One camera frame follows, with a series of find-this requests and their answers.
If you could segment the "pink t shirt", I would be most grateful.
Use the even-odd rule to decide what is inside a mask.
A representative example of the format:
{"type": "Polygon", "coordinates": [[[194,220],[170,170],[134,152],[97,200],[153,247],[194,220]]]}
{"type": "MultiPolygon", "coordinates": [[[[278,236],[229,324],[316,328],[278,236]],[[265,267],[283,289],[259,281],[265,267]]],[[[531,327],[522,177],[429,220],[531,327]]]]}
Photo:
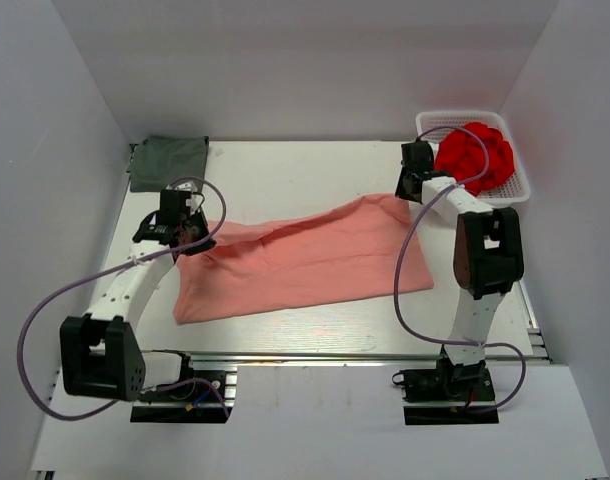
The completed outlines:
{"type": "Polygon", "coordinates": [[[406,201],[369,194],[327,212],[226,222],[216,246],[177,261],[179,325],[428,290],[406,201]]]}

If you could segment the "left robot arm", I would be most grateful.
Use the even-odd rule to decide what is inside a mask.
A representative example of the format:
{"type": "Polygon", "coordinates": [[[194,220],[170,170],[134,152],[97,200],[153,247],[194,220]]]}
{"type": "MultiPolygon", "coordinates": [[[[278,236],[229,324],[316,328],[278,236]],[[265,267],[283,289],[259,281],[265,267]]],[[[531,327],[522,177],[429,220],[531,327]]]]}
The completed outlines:
{"type": "Polygon", "coordinates": [[[195,255],[215,246],[202,211],[204,197],[192,181],[160,192],[159,208],[148,214],[132,237],[127,266],[80,317],[69,316],[59,331],[67,394],[135,401],[162,386],[184,399],[196,374],[183,366],[182,353],[142,351],[135,328],[164,276],[186,246],[195,255]]]}

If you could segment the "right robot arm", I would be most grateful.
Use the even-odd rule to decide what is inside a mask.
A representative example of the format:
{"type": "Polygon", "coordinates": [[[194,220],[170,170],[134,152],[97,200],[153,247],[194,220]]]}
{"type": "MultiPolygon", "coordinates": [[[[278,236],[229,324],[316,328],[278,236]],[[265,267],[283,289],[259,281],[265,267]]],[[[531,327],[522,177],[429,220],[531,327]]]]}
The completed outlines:
{"type": "Polygon", "coordinates": [[[452,330],[441,340],[436,384],[457,399],[483,378],[486,344],[496,310],[524,273],[517,212],[494,208],[455,178],[434,168],[430,143],[401,145],[395,196],[433,210],[455,227],[453,272],[460,287],[452,330]]]}

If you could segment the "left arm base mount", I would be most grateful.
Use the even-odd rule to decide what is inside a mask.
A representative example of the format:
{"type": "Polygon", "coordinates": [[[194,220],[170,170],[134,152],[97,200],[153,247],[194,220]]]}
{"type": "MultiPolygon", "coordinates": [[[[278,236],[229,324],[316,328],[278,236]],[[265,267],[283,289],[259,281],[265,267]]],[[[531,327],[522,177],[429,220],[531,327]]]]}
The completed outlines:
{"type": "Polygon", "coordinates": [[[134,402],[133,424],[225,424],[232,413],[237,370],[227,363],[183,353],[180,377],[149,387],[134,402]]]}

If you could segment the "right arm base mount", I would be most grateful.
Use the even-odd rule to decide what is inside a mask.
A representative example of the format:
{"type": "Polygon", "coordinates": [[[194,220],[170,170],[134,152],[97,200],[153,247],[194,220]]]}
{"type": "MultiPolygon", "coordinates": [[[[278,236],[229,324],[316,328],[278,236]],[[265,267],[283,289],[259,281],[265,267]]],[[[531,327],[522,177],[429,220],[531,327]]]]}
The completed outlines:
{"type": "Polygon", "coordinates": [[[407,369],[392,375],[402,390],[406,426],[494,425],[499,423],[495,390],[488,369],[480,380],[445,387],[435,369],[407,369]]]}

